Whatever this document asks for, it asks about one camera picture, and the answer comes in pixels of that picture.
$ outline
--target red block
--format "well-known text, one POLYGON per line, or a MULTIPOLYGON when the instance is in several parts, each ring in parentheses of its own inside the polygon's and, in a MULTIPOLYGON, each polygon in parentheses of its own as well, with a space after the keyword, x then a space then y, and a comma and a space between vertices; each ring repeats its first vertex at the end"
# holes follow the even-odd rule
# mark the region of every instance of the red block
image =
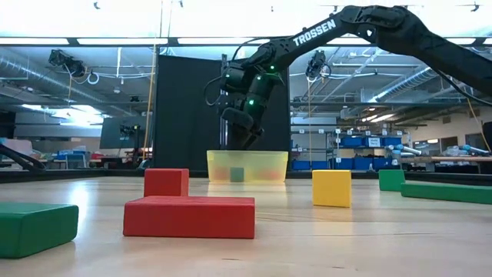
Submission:
POLYGON ((187 169, 145 169, 145 196, 188 196, 190 172, 187 169))
POLYGON ((254 238, 254 198, 149 196, 127 202, 123 235, 254 238))

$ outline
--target wooden floor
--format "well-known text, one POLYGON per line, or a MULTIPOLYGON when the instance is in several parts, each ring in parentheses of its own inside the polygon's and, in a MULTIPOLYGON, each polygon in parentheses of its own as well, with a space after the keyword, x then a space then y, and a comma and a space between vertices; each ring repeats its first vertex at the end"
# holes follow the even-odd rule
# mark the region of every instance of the wooden floor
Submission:
POLYGON ((353 181, 353 208, 313 207, 311 181, 209 185, 192 195, 254 196, 255 240, 125 238, 123 205, 142 178, 0 185, 0 201, 72 203, 79 233, 66 245, 1 260, 0 276, 492 276, 492 205, 402 198, 353 181))

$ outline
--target yellow cube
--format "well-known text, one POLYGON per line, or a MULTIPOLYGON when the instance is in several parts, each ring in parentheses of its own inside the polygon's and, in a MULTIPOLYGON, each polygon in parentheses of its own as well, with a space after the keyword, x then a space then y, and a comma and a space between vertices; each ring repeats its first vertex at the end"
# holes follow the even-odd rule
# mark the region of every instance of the yellow cube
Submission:
POLYGON ((350 170, 313 170, 313 205, 351 207, 350 170))

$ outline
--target yellow plastic bin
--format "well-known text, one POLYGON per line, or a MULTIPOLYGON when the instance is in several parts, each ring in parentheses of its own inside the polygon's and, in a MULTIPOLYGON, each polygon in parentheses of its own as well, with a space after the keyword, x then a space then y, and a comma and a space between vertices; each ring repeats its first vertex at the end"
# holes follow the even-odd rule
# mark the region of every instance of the yellow plastic bin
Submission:
POLYGON ((207 151, 210 182, 284 182, 287 152, 207 151))

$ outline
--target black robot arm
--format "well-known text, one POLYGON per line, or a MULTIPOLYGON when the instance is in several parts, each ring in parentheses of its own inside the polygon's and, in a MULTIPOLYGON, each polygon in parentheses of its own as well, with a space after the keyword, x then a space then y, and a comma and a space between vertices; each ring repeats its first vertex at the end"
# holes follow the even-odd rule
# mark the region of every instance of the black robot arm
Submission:
POLYGON ((234 98, 220 110, 231 126, 229 148, 247 149, 262 134, 261 118, 271 90, 283 83, 279 72, 304 53, 346 34, 419 58, 433 70, 492 95, 492 61, 430 32, 406 8, 347 6, 296 35, 261 45, 250 58, 231 62, 224 70, 221 88, 234 98))

